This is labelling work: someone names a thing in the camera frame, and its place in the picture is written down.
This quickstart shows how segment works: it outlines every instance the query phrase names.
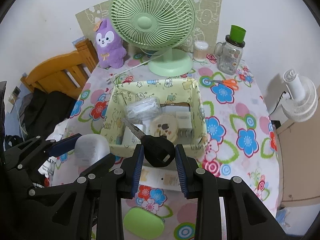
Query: yellow bow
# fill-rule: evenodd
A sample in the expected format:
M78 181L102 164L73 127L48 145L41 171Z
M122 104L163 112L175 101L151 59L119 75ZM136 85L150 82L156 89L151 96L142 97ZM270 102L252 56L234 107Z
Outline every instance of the yellow bow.
M106 57L109 57L110 54L109 53L106 53L106 54L100 54L101 57L103 57L103 61L106 60Z

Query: jar handle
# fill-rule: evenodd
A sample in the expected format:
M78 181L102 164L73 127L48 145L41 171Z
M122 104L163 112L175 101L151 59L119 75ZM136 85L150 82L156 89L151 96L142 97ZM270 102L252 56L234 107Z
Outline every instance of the jar handle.
M214 55L216 57L220 57L222 54L222 50L223 50L223 43L222 42L218 42L216 44L216 47L214 48Z

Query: stuffed animal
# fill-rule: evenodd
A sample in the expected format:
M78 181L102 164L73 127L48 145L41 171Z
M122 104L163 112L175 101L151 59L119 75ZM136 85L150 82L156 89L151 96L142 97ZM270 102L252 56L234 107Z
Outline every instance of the stuffed animal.
M97 53L101 68L121 68L127 54L122 46L123 40L113 29L108 18L103 19L96 31Z

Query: wooden bed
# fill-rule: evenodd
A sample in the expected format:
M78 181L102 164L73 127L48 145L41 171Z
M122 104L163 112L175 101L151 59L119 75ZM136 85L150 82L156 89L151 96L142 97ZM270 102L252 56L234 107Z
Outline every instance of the wooden bed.
M75 47L77 50L73 52L42 62L22 77L21 82L31 92L34 88L46 93L60 91L77 99L89 78L84 67L92 73L99 60L89 39L78 42Z

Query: floral tablecloth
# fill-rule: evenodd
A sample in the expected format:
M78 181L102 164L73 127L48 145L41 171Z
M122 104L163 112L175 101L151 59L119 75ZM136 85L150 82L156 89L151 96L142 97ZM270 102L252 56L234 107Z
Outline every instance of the floral tablecloth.
M162 79L146 65L112 78L147 59L143 54L135 54L120 69L95 68L71 113L64 137L100 133L115 84ZM206 62L194 62L189 73L175 78L191 77L200 84L207 125L207 147L198 162L215 176L226 179L240 176L275 216L279 187L275 135L248 66L241 61L235 75L226 75L217 70L214 55L208 54ZM115 167L121 162L122 158L118 157ZM81 171L75 165L73 151L65 153L57 159L53 185L71 183ZM140 206L164 221L164 232L158 240L193 239L197 204L195 200L186 200L181 192L140 185L134 199L123 200L123 217L133 206ZM226 238L225 222L222 228ZM124 235L126 240L140 239L126 229Z

